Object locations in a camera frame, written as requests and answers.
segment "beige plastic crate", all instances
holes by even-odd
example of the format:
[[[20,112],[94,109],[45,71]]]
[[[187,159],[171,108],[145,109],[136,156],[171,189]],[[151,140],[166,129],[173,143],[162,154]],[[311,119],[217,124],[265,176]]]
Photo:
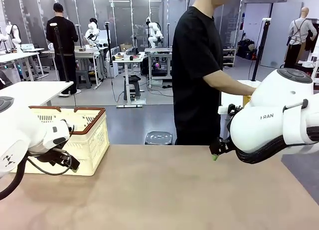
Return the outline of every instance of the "beige plastic crate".
[[[62,109],[60,107],[31,106],[30,109],[43,122],[52,122],[65,119],[77,126],[76,131],[63,147],[79,162],[80,166],[75,173],[72,170],[66,175],[91,176],[95,173],[110,142],[106,127],[106,113],[104,108],[82,108]],[[60,173],[65,170],[58,164],[52,166],[49,163],[42,163],[36,158],[31,158],[39,167],[50,173]],[[27,162],[26,173],[42,174],[32,164]]]

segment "brown tabletop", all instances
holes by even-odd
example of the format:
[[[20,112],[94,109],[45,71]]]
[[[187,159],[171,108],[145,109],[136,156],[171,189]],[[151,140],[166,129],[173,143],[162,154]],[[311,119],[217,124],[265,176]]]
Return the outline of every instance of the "brown tabletop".
[[[0,189],[14,175],[0,180]],[[207,147],[113,145],[92,177],[27,174],[1,230],[317,230],[319,206],[273,157]]]

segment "sneaker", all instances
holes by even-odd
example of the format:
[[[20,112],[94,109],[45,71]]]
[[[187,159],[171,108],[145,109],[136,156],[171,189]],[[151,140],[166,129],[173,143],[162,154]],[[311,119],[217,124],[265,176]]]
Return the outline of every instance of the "sneaker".
[[[62,94],[62,93],[59,94],[59,97],[64,97],[65,98],[65,97],[69,97],[69,96],[70,96],[69,94]]]
[[[79,93],[81,93],[81,92],[82,92],[82,90],[77,89],[75,94],[79,94]]]

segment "black t-shirt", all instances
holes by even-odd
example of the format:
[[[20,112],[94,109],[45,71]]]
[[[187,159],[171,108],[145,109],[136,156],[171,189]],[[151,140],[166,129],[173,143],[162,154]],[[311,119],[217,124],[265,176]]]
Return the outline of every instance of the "black t-shirt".
[[[172,49],[174,119],[178,133],[220,134],[220,92],[203,77],[223,68],[214,19],[191,6],[179,19]]]
[[[55,37],[54,27],[51,23],[57,23],[64,54],[74,54],[74,42],[79,40],[73,22],[68,19],[55,16],[46,25],[46,39],[53,43],[55,53],[59,53],[59,46]]]

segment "brown basket rim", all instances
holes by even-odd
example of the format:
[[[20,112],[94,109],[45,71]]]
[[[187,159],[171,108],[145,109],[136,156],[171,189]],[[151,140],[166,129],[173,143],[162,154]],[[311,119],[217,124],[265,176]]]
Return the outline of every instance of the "brown basket rim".
[[[61,108],[58,106],[29,106],[30,109],[55,109],[59,112],[61,111]],[[83,131],[74,131],[73,135],[85,135],[87,134],[92,127],[95,125],[95,123],[99,120],[99,118],[102,117],[102,115],[106,112],[105,108],[97,108],[97,107],[75,107],[73,109],[74,113],[76,113],[78,110],[99,110],[100,112],[98,113],[98,115],[94,118],[94,120],[85,127],[85,129]]]

